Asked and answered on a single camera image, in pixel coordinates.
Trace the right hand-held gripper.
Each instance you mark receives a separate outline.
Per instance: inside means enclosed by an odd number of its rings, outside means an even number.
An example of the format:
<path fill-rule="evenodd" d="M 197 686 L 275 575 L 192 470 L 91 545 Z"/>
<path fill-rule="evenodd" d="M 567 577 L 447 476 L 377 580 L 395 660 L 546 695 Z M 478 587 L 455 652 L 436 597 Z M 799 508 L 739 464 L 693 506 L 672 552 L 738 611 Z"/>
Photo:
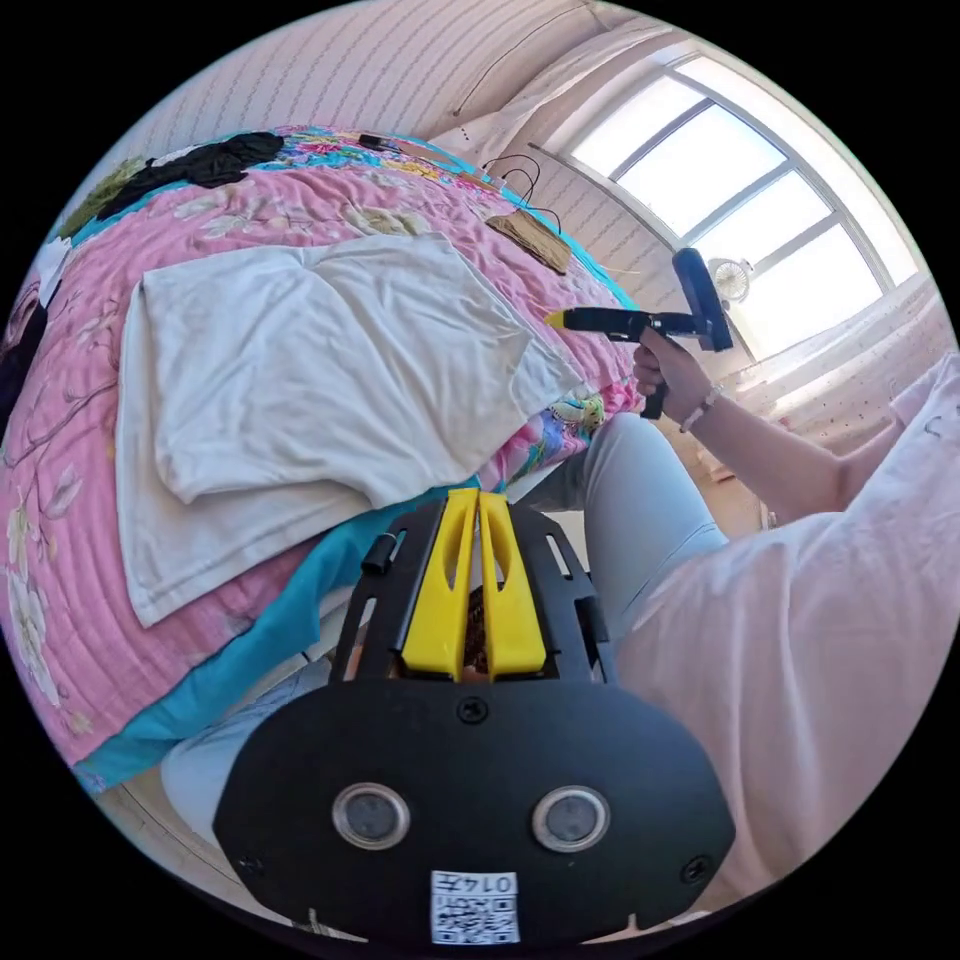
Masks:
<path fill-rule="evenodd" d="M 566 327 L 574 332 L 602 334 L 615 343 L 633 345 L 635 350 L 642 333 L 648 328 L 674 340 L 678 345 L 681 339 L 690 339 L 706 350 L 711 349 L 709 305 L 695 306 L 687 313 L 577 307 L 555 311 L 545 317 L 544 322 L 550 327 Z"/>

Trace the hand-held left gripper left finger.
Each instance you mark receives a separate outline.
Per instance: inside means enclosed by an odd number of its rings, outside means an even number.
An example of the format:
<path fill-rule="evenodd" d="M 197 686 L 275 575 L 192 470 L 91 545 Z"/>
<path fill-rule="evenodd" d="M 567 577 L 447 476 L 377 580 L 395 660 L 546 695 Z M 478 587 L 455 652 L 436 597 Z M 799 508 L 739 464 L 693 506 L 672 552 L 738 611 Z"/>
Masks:
<path fill-rule="evenodd" d="M 401 652 L 411 673 L 463 670 L 479 491 L 448 494 Z"/>

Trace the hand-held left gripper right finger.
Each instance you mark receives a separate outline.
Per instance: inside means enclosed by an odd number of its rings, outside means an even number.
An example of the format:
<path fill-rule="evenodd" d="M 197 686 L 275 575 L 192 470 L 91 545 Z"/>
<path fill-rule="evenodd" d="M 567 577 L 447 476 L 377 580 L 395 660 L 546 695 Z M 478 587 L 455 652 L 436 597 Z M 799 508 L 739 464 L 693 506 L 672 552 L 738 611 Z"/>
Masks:
<path fill-rule="evenodd" d="M 539 673 L 546 648 L 510 505 L 482 492 L 478 517 L 487 671 Z"/>

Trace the person's right hand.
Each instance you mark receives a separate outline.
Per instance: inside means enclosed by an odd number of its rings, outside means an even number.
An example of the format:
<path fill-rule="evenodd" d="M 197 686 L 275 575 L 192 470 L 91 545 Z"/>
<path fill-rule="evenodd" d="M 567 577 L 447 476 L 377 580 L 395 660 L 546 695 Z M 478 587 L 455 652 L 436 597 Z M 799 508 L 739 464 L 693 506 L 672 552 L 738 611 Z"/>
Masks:
<path fill-rule="evenodd" d="M 644 330 L 634 351 L 634 377 L 644 397 L 642 415 L 665 416 L 684 433 L 692 431 L 720 396 L 685 348 L 650 328 Z"/>

